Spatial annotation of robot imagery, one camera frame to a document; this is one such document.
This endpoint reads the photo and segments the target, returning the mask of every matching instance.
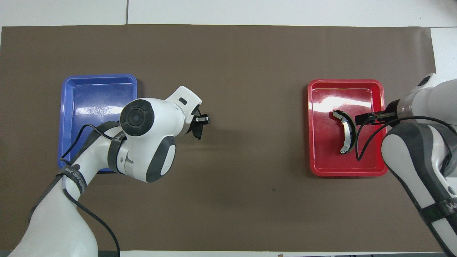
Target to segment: brown mat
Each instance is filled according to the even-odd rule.
[[[420,27],[4,27],[0,52],[0,249],[57,172],[62,81],[131,73],[140,96],[186,85],[212,123],[178,138],[152,184],[98,175],[81,202],[123,250],[439,251],[400,183],[309,169],[303,90],[318,78],[377,79],[386,103],[435,71]],[[114,249],[84,215],[99,248]]]

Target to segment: red tray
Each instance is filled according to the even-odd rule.
[[[314,174],[322,177],[381,176],[387,172],[381,156],[386,130],[370,142],[361,161],[355,148],[341,154],[344,130],[331,114],[342,110],[353,119],[358,114],[384,109],[384,89],[377,80],[313,80],[308,85],[309,161]],[[380,125],[365,125],[359,135],[359,152]]]

